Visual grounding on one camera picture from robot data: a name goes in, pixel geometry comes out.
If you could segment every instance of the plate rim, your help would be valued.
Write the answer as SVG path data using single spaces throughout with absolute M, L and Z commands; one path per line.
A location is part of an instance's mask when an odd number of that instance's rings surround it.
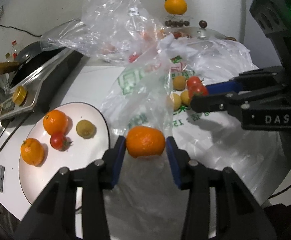
M 52 110 L 54 110 L 54 109 L 57 109 L 57 108 L 59 108 L 59 107 L 61 107 L 61 106 L 70 105 L 70 104 L 78 104 L 78 103 L 79 103 L 79 104 L 85 104 L 85 105 L 91 106 L 91 107 L 93 107 L 94 109 L 96 109 L 96 110 L 101 114 L 101 116 L 102 116 L 102 118 L 103 118 L 103 120 L 104 120 L 104 122 L 105 122 L 105 124 L 106 124 L 106 127 L 107 127 L 107 131 L 108 131 L 108 142 L 109 142 L 108 149 L 110 149 L 111 143 L 110 143 L 110 130 L 109 130 L 108 123 L 107 123 L 106 118 L 104 117 L 104 115 L 101 113 L 101 111 L 100 111 L 99 109 L 97 109 L 95 106 L 93 106 L 93 105 L 91 105 L 91 104 L 89 104 L 89 103 L 86 103 L 86 102 L 69 102 L 69 103 L 65 103 L 65 104 L 63 104 L 63 105 L 60 105 L 60 106 L 58 106 L 58 107 L 56 107 L 56 108 L 53 108 L 53 109 L 49 110 L 49 112 L 52 111 Z M 36 123 L 34 124 L 34 126 L 31 128 L 31 130 L 29 131 L 29 133 L 28 133 L 28 135 L 27 135 L 27 138 L 28 138 L 29 134 L 32 132 L 32 130 L 35 128 L 35 126 L 37 125 L 38 122 L 36 122 Z M 21 187 L 21 190 L 22 190 L 23 195 L 25 196 L 25 198 L 26 198 L 26 200 L 29 202 L 29 204 L 32 206 L 33 203 L 31 204 L 31 202 L 28 200 L 28 198 L 27 198 L 25 192 L 23 191 L 22 185 L 21 185 L 21 181 L 20 181 L 20 159 L 21 159 L 21 154 L 20 154 L 20 156 L 19 156 L 19 165 L 18 165 L 18 178 L 19 178 L 19 184 L 20 184 L 20 187 Z

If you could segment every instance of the plastic bag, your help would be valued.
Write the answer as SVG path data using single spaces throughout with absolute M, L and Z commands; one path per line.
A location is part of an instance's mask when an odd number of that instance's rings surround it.
M 228 81 L 241 72 L 257 69 L 252 63 L 250 51 L 241 43 L 230 40 L 189 39 L 189 47 L 199 51 L 187 67 L 197 76 L 204 77 L 204 84 Z
M 110 127 L 112 145 L 118 135 L 126 135 L 136 125 L 172 135 L 173 107 L 167 104 L 174 66 L 170 57 L 185 52 L 183 42 L 166 37 L 128 64 L 114 83 L 100 108 Z M 187 196 L 175 186 L 165 152 L 137 159 L 127 153 L 118 185 L 104 192 L 112 239 L 179 238 Z
M 189 43 L 199 51 L 187 68 L 204 84 L 228 81 L 239 73 L 257 69 L 249 50 L 241 43 L 208 40 Z M 245 131 L 241 123 L 226 112 L 195 113 L 184 107 L 174 113 L 176 142 L 190 157 L 209 168 L 232 167 L 254 193 L 270 163 L 283 150 L 278 132 Z
M 81 20 L 44 34 L 43 50 L 68 47 L 108 62 L 133 62 L 163 38 L 163 25 L 139 0 L 84 0 Z
M 166 58 L 183 53 L 183 60 L 186 59 L 187 68 L 189 68 L 183 72 L 171 71 L 169 75 L 172 76 L 173 73 L 191 75 L 194 73 L 194 70 L 190 69 L 192 67 L 204 78 L 205 82 L 215 83 L 226 81 L 242 71 L 256 68 L 251 62 L 248 50 L 239 43 L 188 41 L 190 43 L 187 44 L 185 50 L 182 47 L 182 40 L 167 37 L 160 41 L 159 53 L 169 55 Z M 145 66 L 155 66 L 155 62 L 158 62 L 157 51 L 158 49 L 153 47 L 152 50 L 140 56 L 136 62 L 130 64 L 125 71 L 136 70 L 136 73 L 139 73 L 140 69 L 144 72 Z M 153 73 L 143 78 L 145 80 L 142 83 L 133 82 L 135 79 L 130 83 L 126 82 L 132 84 L 136 92 L 128 95 L 123 95 L 119 85 L 119 80 L 123 80 L 125 71 L 123 72 L 101 109 L 114 135 L 124 134 L 129 128 L 127 123 L 130 123 L 128 120 L 131 120 L 132 113 L 139 114 L 139 106 L 143 108 L 147 105 L 148 95 L 151 93 L 143 93 L 143 91 L 158 89 L 152 77 L 155 77 L 157 71 L 157 74 L 160 73 L 159 76 L 164 74 L 162 70 L 164 68 L 155 68 Z M 141 88 L 145 85 L 151 85 L 153 88 L 149 88 L 150 90 Z M 139 92 L 142 99 L 137 100 Z M 166 92 L 167 90 L 164 89 L 159 94 L 166 96 Z M 156 104 L 159 104 L 162 110 L 163 103 L 159 100 Z M 158 117 L 161 117 L 156 120 L 162 124 L 165 118 L 160 113 L 162 111 L 158 112 Z M 166 124 L 148 123 L 146 125 L 162 127 L 165 130 L 168 127 Z M 259 189 L 270 172 L 271 164 L 275 163 L 278 167 L 281 163 L 283 165 L 285 163 L 277 132 L 243 131 L 239 121 L 226 112 L 199 114 L 187 107 L 182 107 L 173 115 L 172 134 L 178 146 L 185 149 L 191 158 L 219 170 L 226 166 L 234 168 L 252 193 Z M 112 239 L 180 239 L 188 191 L 180 191 L 174 185 L 166 153 L 159 157 L 137 159 L 126 154 L 118 185 L 111 192 L 105 191 L 104 196 Z M 210 237 L 213 236 L 214 229 L 215 220 L 211 220 Z

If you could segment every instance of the white plate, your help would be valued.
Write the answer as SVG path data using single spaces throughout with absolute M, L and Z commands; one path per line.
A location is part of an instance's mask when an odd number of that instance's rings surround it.
M 69 132 L 67 137 L 72 145 L 64 152 L 53 149 L 50 145 L 50 135 L 44 130 L 43 118 L 32 128 L 27 138 L 38 139 L 45 149 L 45 160 L 38 166 L 26 164 L 19 159 L 19 179 L 21 188 L 27 200 L 32 204 L 39 193 L 61 167 L 70 170 L 86 167 L 95 159 L 102 158 L 109 149 L 110 138 L 106 121 L 102 114 L 93 106 L 86 103 L 69 103 L 56 109 L 69 117 Z M 96 134 L 91 139 L 83 139 L 76 133 L 76 124 L 80 120 L 89 120 L 96 128 Z M 76 207 L 81 204 L 82 191 L 77 191 Z

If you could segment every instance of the power cord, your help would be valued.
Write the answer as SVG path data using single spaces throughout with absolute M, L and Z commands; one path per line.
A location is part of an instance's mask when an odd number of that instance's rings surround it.
M 26 31 L 26 30 L 22 30 L 22 29 L 19 29 L 19 28 L 13 27 L 13 26 L 4 26 L 4 25 L 1 25 L 1 24 L 0 24 L 0 27 L 3 27 L 3 28 L 11 28 L 11 29 L 14 29 L 14 30 L 17 30 L 17 31 L 21 31 L 21 32 L 24 32 L 24 33 L 28 33 L 29 35 L 31 35 L 31 36 L 33 36 L 33 37 L 36 37 L 36 38 L 40 38 L 40 37 L 42 36 L 42 34 L 41 34 L 41 35 L 35 35 L 35 34 L 31 33 L 31 32 L 28 32 L 28 31 Z
M 291 188 L 291 185 L 290 185 L 289 187 L 286 187 L 284 190 L 281 190 L 280 192 L 278 192 L 278 193 L 276 193 L 276 194 L 273 194 L 273 195 L 270 196 L 268 199 L 271 199 L 271 198 L 277 197 L 277 196 L 281 195 L 282 193 L 288 191 L 290 188 Z

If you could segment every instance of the blue gripper pad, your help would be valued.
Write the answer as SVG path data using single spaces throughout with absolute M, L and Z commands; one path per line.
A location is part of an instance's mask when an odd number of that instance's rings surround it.
M 114 150 L 118 153 L 116 160 L 113 164 L 113 169 L 112 169 L 112 181 L 111 185 L 114 187 L 119 180 L 119 175 L 122 167 L 122 163 L 124 161 L 124 154 L 126 151 L 126 145 L 125 145 L 125 137 L 124 136 L 119 136 L 116 145 L 114 146 Z
M 227 93 L 227 92 L 239 93 L 240 91 L 242 91 L 243 86 L 241 83 L 233 80 L 233 81 L 207 85 L 206 88 L 209 94 L 213 95 L 213 94 L 222 94 L 222 93 Z
M 180 168 L 175 157 L 176 149 L 178 149 L 178 147 L 175 143 L 174 138 L 172 136 L 168 137 L 166 140 L 167 157 L 169 159 L 174 183 L 177 185 L 178 188 L 181 188 L 182 182 L 180 176 Z

